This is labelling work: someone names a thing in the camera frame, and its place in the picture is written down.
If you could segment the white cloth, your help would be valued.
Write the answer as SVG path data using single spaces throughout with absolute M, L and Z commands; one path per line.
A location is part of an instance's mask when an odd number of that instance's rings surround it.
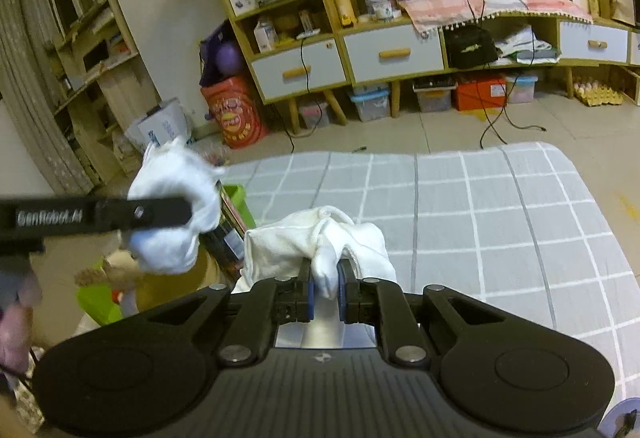
M 310 262 L 316 306 L 314 320 L 281 326 L 276 345 L 284 348 L 370 348 L 374 329 L 338 320 L 338 262 L 345 258 L 358 279 L 395 282 L 382 231 L 370 222 L 356 224 L 333 206 L 292 213 L 280 221 L 245 233 L 245 262 L 235 294 L 265 279 L 294 278 Z

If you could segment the wooden bookshelf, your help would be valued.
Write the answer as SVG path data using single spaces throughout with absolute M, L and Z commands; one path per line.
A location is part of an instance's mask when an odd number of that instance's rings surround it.
M 44 50 L 62 91 L 54 118 L 94 184 L 132 175 L 126 130 L 160 97 L 118 0 L 46 0 L 55 24 Z

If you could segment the jar with tan lid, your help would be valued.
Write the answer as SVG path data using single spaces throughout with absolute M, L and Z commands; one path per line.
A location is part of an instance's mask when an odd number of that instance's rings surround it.
M 208 254 L 204 246 L 200 246 L 194 266 L 185 273 L 146 272 L 137 283 L 136 305 L 139 312 L 146 311 L 194 293 L 201 288 L 207 288 L 214 283 L 228 284 L 228 281 L 216 260 Z

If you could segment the white plush toy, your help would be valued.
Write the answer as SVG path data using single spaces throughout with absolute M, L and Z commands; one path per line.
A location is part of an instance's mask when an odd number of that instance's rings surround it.
M 144 272 L 181 274 L 193 268 L 198 238 L 220 221 L 222 176 L 224 169 L 206 161 L 185 138 L 145 149 L 127 200 L 146 213 L 138 228 L 122 235 Z

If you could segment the rag doll blue dress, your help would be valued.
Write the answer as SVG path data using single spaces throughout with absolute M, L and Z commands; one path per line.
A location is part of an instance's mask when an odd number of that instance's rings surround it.
M 142 271 L 128 250 L 115 250 L 104 256 L 98 268 L 78 271 L 74 276 L 77 286 L 106 285 L 111 290 L 134 290 Z

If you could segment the pink plush toy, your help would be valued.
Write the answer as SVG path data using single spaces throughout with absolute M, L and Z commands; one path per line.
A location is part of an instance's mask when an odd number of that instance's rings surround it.
M 28 368 L 32 318 L 41 299 L 32 268 L 1 271 L 1 365 L 18 374 Z

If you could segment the long low wooden cabinet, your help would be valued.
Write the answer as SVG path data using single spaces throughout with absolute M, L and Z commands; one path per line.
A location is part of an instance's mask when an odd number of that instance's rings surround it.
M 562 68 L 569 97 L 575 97 L 575 82 L 591 78 L 632 100 L 639 98 L 639 34 L 620 24 L 500 16 L 468 25 L 491 34 L 497 61 L 468 70 L 450 68 L 444 39 L 448 30 L 422 36 L 408 18 L 345 28 L 340 37 L 352 94 L 384 86 L 390 91 L 390 114 L 396 116 L 401 85 L 413 82 L 421 110 L 439 111 L 454 106 L 459 80 L 488 76 L 506 80 L 506 103 L 526 102 L 534 95 L 533 73 Z

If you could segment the egg tray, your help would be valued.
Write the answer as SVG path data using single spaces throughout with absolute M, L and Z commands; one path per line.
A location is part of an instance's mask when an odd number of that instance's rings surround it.
M 585 106 L 620 106 L 624 102 L 623 95 L 597 80 L 578 80 L 574 83 L 574 93 Z

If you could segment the grey checked blanket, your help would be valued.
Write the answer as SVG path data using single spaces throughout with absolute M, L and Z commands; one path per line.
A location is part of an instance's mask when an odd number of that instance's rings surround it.
M 433 155 L 299 153 L 231 166 L 258 224 L 331 205 L 381 229 L 398 283 L 439 283 L 584 340 L 639 392 L 639 287 L 556 146 Z

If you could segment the grey patterned curtain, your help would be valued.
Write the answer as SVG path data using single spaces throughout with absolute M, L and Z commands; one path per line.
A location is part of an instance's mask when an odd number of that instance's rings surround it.
M 56 194 L 93 183 L 54 118 L 61 88 L 44 45 L 54 25 L 46 0 L 1 0 L 1 94 L 27 153 Z

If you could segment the opened drink can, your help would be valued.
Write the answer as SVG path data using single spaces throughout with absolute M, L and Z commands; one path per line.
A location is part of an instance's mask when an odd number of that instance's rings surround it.
M 216 262 L 221 272 L 231 281 L 240 278 L 244 265 L 244 236 L 256 227 L 253 215 L 245 202 L 245 190 L 239 184 L 216 183 L 220 196 L 218 226 L 200 236 L 200 242 Z

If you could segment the clear storage box blue lid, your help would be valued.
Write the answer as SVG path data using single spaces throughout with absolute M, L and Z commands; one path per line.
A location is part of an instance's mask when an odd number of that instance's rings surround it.
M 351 94 L 349 99 L 362 122 L 372 122 L 390 116 L 390 91 L 387 88 L 365 94 Z

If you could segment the red box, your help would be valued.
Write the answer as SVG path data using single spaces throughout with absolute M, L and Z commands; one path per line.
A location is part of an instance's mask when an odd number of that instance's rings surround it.
M 454 91 L 454 107 L 462 111 L 502 108 L 506 103 L 506 80 L 480 76 L 459 80 Z

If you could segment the green plastic bin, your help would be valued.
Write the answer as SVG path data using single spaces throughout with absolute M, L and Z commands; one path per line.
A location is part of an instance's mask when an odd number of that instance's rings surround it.
M 244 236 L 256 227 L 239 184 L 216 184 L 218 224 L 163 264 L 146 250 L 118 248 L 95 266 L 76 273 L 80 309 L 107 325 L 220 283 L 233 288 L 245 262 Z

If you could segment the pink checked cloth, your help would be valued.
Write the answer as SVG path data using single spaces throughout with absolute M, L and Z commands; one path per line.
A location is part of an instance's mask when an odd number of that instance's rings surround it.
M 500 16 L 548 16 L 591 24 L 592 16 L 570 0 L 403 0 L 399 3 L 416 31 L 454 30 Z

